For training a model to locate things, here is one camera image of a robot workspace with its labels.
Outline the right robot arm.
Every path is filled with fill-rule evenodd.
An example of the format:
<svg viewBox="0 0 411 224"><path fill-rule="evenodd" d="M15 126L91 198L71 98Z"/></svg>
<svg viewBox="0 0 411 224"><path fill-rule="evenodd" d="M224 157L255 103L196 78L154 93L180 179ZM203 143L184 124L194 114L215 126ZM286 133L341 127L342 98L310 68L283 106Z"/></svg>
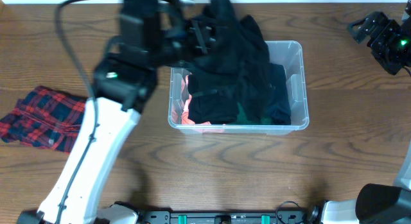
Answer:
<svg viewBox="0 0 411 224"><path fill-rule="evenodd" d="M390 75L404 69L410 72L410 1L405 6L402 23L383 12L372 12L347 25L352 38L367 47ZM410 223L410 152L404 159L392 185L366 184L357 198L341 202L326 201L315 207L311 223L320 224L391 224Z"/></svg>

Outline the dark green drawstring garment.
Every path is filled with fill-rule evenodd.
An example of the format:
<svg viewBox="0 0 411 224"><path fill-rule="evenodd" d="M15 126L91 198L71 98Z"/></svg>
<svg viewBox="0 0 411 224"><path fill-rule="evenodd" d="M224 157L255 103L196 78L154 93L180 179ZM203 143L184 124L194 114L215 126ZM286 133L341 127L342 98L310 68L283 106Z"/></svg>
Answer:
<svg viewBox="0 0 411 224"><path fill-rule="evenodd" d="M251 117L248 116L240 103L237 103L238 115L232 125L273 125L271 117Z"/></svg>

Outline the red navy plaid shirt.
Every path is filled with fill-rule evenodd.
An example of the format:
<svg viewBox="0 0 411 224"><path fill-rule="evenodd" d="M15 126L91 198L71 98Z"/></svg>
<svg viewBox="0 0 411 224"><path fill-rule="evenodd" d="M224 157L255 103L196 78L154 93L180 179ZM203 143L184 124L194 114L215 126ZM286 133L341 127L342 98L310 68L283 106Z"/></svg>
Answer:
<svg viewBox="0 0 411 224"><path fill-rule="evenodd" d="M69 153L82 125L85 103L83 97L38 86L1 119L1 140Z"/></svg>

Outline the pink coral garment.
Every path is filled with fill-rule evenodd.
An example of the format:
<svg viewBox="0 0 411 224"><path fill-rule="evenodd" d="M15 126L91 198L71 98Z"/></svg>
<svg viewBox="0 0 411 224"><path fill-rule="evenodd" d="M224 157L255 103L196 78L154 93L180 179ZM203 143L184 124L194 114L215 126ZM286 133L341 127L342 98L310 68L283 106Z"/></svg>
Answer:
<svg viewBox="0 0 411 224"><path fill-rule="evenodd" d="M169 124L184 134L223 133L221 129L199 128L211 126L209 121L196 124L189 119L191 95L188 92L188 79L177 73L171 77Z"/></svg>

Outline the navy garment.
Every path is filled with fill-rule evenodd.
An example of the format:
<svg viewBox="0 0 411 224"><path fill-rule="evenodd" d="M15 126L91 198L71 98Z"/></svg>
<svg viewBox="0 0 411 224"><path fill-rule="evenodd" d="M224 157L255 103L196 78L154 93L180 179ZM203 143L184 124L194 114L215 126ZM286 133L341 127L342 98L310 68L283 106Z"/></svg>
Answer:
<svg viewBox="0 0 411 224"><path fill-rule="evenodd" d="M263 116L264 125L291 125L291 109L286 86L285 69L279 64L270 64L269 82L271 91Z"/></svg>

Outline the black drawstring garment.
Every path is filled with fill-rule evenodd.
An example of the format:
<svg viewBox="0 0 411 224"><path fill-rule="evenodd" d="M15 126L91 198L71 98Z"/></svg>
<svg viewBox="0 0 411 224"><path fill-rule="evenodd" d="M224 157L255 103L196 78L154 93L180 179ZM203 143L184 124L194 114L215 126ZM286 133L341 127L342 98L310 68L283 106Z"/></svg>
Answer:
<svg viewBox="0 0 411 224"><path fill-rule="evenodd" d="M238 19L230 0L211 0L201 15L215 20L215 44L210 55L186 64L200 85L195 95L217 92L240 103L248 116L263 117L270 58L256 21L250 15Z"/></svg>

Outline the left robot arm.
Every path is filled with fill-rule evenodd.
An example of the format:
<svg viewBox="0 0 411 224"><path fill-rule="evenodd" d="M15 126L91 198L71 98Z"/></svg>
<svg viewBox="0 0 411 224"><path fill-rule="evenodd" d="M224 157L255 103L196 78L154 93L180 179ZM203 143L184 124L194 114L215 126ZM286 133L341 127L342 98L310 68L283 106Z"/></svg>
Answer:
<svg viewBox="0 0 411 224"><path fill-rule="evenodd" d="M123 0L119 35L112 37L94 76L80 133L54 188L19 223L137 223L139 213L117 202L98 207L119 151L157 85L157 69L210 52L217 20L185 18L180 0Z"/></svg>

